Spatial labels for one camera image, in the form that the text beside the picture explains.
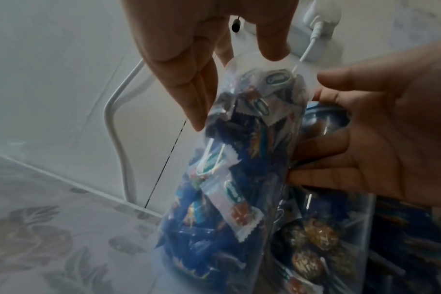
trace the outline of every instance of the power adapter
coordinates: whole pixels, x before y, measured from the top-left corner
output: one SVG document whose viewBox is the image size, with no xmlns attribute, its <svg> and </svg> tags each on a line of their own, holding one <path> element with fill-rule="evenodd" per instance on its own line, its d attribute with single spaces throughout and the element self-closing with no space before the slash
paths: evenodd
<svg viewBox="0 0 441 294">
<path fill-rule="evenodd" d="M 287 42 L 301 61 L 314 62 L 323 54 L 340 22 L 342 11 L 333 0 L 314 0 L 295 13 Z M 245 21 L 246 31 L 256 34 L 256 26 Z"/>
</svg>

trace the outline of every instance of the hand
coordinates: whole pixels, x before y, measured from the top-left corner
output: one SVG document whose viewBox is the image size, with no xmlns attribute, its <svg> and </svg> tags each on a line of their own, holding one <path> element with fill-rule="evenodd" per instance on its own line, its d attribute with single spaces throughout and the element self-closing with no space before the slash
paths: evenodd
<svg viewBox="0 0 441 294">
<path fill-rule="evenodd" d="M 351 113 L 346 128 L 300 143 L 292 184 L 441 206 L 441 43 L 324 71 L 315 100 Z"/>
<path fill-rule="evenodd" d="M 225 66 L 234 56 L 229 18 L 256 24 L 265 58 L 289 54 L 288 30 L 298 0 L 122 0 L 146 64 L 201 130 L 217 92 L 216 52 Z"/>
</svg>

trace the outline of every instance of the candy wrapper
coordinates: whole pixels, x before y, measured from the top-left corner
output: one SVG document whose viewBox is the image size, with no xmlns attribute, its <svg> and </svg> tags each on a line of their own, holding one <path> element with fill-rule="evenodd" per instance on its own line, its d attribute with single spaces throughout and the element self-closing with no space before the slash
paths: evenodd
<svg viewBox="0 0 441 294">
<path fill-rule="evenodd" d="M 171 291 L 251 293 L 311 94 L 302 65 L 290 66 L 259 53 L 227 65 L 158 232 L 153 264 Z"/>
<path fill-rule="evenodd" d="M 366 276 L 375 293 L 441 294 L 441 208 L 378 197 Z"/>
<path fill-rule="evenodd" d="M 310 103 L 299 139 L 325 135 L 348 122 L 344 109 Z M 375 197 L 311 187 L 289 187 L 287 193 L 263 274 L 290 294 L 361 293 Z"/>
</svg>

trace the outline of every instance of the clear plastic bag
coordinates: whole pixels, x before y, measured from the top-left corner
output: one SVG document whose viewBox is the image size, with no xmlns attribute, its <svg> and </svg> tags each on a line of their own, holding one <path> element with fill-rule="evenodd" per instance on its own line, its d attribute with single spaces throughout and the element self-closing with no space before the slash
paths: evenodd
<svg viewBox="0 0 441 294">
<path fill-rule="evenodd" d="M 291 57 L 226 67 L 206 128 L 159 228 L 154 266 L 176 293 L 249 294 L 314 80 Z"/>
<path fill-rule="evenodd" d="M 348 124 L 344 109 L 310 104 L 299 139 Z M 374 195 L 289 187 L 279 205 L 263 272 L 285 293 L 361 293 Z"/>
</svg>

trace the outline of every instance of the floral tablecloth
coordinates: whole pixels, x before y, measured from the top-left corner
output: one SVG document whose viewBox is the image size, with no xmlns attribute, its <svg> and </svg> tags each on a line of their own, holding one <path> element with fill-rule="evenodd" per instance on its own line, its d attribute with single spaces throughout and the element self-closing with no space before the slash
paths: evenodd
<svg viewBox="0 0 441 294">
<path fill-rule="evenodd" d="M 149 294 L 159 221 L 0 158 L 0 294 Z"/>
</svg>

